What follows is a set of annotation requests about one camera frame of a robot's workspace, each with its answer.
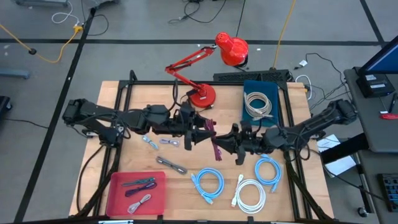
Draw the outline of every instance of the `blue ethernet cable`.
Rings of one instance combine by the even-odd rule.
[[[217,177],[218,179],[218,188],[216,191],[214,191],[213,193],[208,193],[205,192],[202,187],[200,187],[200,179],[205,175],[205,174],[213,174]],[[206,200],[207,203],[209,203],[210,205],[213,204],[213,200],[214,198],[217,198],[218,196],[220,196],[220,194],[222,193],[223,189],[224,189],[224,177],[223,175],[216,169],[213,168],[204,168],[201,171],[199,171],[199,173],[195,176],[193,174],[191,174],[191,179],[193,184],[195,184],[196,189],[198,190],[199,194]]]
[[[262,185],[273,185],[271,188],[271,192],[274,192],[276,188],[278,187],[278,183],[280,181],[280,178],[282,177],[282,170],[280,169],[280,165],[277,161],[275,161],[273,158],[269,157],[266,154],[261,155],[261,159],[259,159],[256,162],[256,166],[254,168],[254,173],[257,177],[257,180],[262,184]],[[263,162],[269,162],[271,163],[276,171],[276,175],[272,180],[264,180],[259,173],[260,166]]]

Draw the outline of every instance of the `red plastic bin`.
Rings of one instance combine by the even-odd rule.
[[[125,182],[155,177],[156,188],[141,190],[130,197],[124,196],[127,190],[144,186],[144,184],[123,187]],[[166,175],[164,172],[116,172],[112,174],[109,186],[106,215],[109,217],[122,217],[132,215],[162,215],[165,206]],[[145,195],[151,198],[144,202],[133,214],[127,212],[129,206],[139,202]]]

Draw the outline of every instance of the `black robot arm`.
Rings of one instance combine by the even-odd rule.
[[[165,105],[147,105],[144,109],[119,111],[98,106],[86,99],[70,100],[62,119],[68,126],[79,124],[96,133],[100,144],[109,147],[117,147],[121,142],[120,135],[126,135],[124,131],[128,130],[136,134],[147,134],[152,128],[155,134],[184,136],[186,150],[192,149],[192,142],[196,144],[216,134],[214,131],[199,129],[205,126],[206,118],[196,113],[188,102],[183,102],[170,117],[170,110]],[[99,120],[109,121],[112,125],[105,126]]]
[[[236,165],[242,165],[246,152],[251,154],[270,154],[274,149],[288,151],[303,148],[310,137],[332,124],[350,124],[356,119],[353,105],[347,100],[331,101],[320,114],[301,122],[291,128],[280,126],[268,128],[262,137],[257,137],[257,131],[252,131],[249,122],[242,121],[242,130],[237,124],[232,125],[228,134],[217,136],[215,144],[229,153],[236,153]]]

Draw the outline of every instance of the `wooden tabletop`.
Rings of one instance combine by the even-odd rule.
[[[239,123],[243,103],[243,86],[214,86],[216,90],[216,101],[212,110],[201,112],[206,118],[217,122],[215,130],[217,135],[226,134],[231,130],[232,123]],[[294,116],[295,124],[310,117],[308,103],[302,83],[288,83],[289,97]],[[179,86],[178,98],[190,89],[189,86]],[[113,108],[118,90],[118,82],[106,81],[102,83],[98,97],[98,105]],[[165,104],[169,107],[172,100],[172,85],[134,85],[129,108],[144,108],[146,105]],[[283,93],[280,91],[280,101],[284,121],[287,121]],[[170,136],[157,136],[149,133],[148,136],[159,142],[160,138]],[[85,149],[82,165],[99,148],[97,138],[89,139]],[[318,150],[316,142],[311,141],[310,147]],[[86,203],[98,187],[101,167],[103,163],[104,150],[102,150],[87,166],[81,182],[80,206]],[[166,166],[156,163],[155,157],[162,156],[178,165],[188,169],[187,175],[181,175]],[[271,193],[271,187],[264,186],[266,190],[266,204],[261,212],[254,214],[256,221],[294,221],[292,203],[290,201],[289,184],[286,175],[285,161],[282,152],[275,150],[270,154],[277,160],[282,168],[282,178],[278,188]],[[259,156],[247,154],[244,164],[235,165],[236,155],[230,155],[222,150],[222,161],[215,161],[213,147],[210,140],[205,140],[196,146],[192,151],[186,151],[183,144],[180,147],[171,145],[160,145],[158,151],[151,148],[148,143],[142,140],[142,136],[132,134],[131,139],[125,139],[121,153],[119,171],[149,171],[162,170],[166,173],[166,204],[165,220],[247,220],[248,214],[240,211],[239,207],[231,207],[231,199],[234,195],[236,182],[239,174],[245,179],[256,179],[254,165]],[[208,205],[198,194],[190,179],[190,174],[197,174],[205,167],[218,169],[224,176],[225,187],[223,193],[214,199],[213,205]],[[320,158],[312,154],[308,161],[303,161],[303,169],[307,189],[326,214],[333,217],[328,189],[325,182]],[[260,168],[263,178],[271,179],[275,170],[270,164],[263,164]],[[201,186],[206,191],[214,191],[218,181],[212,175],[205,175],[202,178]],[[302,201],[300,192],[297,190],[298,201]],[[105,214],[108,188],[104,191],[100,214]],[[254,186],[247,186],[241,192],[244,203],[254,205],[257,203],[259,193]],[[304,217],[303,206],[300,204],[300,214]],[[70,208],[70,214],[76,214],[76,192]],[[156,219],[156,216],[135,216],[134,219]]]

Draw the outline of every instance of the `gray floor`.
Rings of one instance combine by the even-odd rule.
[[[73,14],[83,20],[79,0],[71,0]],[[224,9],[210,24],[185,21],[169,25],[170,19],[182,16],[185,3],[181,0],[122,0],[119,5],[100,9],[109,19],[109,30],[101,36],[89,39],[213,39],[220,31],[235,35],[243,0],[227,0]],[[394,0],[366,0],[385,40],[398,34]],[[291,1],[248,0],[244,7],[239,36],[247,40],[277,40]],[[222,1],[205,0],[197,18],[206,20],[214,15]],[[0,2],[1,24],[18,37],[26,39],[68,39],[75,20],[69,18],[63,24],[53,24],[51,15],[62,7],[17,6],[11,1]],[[101,32],[104,20],[96,18],[90,33]],[[9,38],[0,31],[0,40]],[[284,40],[338,40],[377,41],[371,25],[359,1],[356,0],[301,0],[287,27]],[[29,44],[42,55],[55,58],[61,44]],[[49,125],[59,94],[77,44],[69,45],[58,64],[48,64],[27,54],[17,44],[0,44],[0,67],[26,69],[32,72],[29,80],[0,78],[0,95],[12,98],[13,110],[9,118],[28,119]],[[67,100],[87,98],[96,101],[103,80],[120,80],[133,69],[140,80],[171,80],[164,67],[199,49],[197,44],[86,44],[83,48]],[[309,52],[317,52],[331,59],[343,71],[360,66],[372,57],[377,46],[306,46],[283,45],[280,48],[277,68],[288,68],[294,76],[306,74],[312,84],[326,92],[340,84],[339,74],[330,64],[317,56],[308,56],[308,65],[294,70],[299,61]],[[250,45],[250,70],[267,70],[272,65],[275,45]],[[193,80],[212,80],[218,72],[234,72],[235,69],[222,63],[215,53],[211,58],[185,69],[182,74]],[[322,98],[314,90],[310,105]],[[335,95],[344,93],[342,88]],[[317,106],[312,113],[319,113],[327,101]],[[329,134],[347,138],[361,132],[355,122],[349,126],[333,126]],[[5,121],[0,125],[0,222],[12,222],[21,202],[32,168],[40,151],[45,130],[29,124]],[[30,201],[25,221],[61,218],[68,215],[75,190],[78,170],[83,157],[85,139],[58,122],[43,169]],[[351,170],[343,177],[357,183],[358,176]],[[336,218],[348,222],[377,223],[375,215],[361,218],[356,209],[362,206],[359,191],[327,178],[333,210]]]

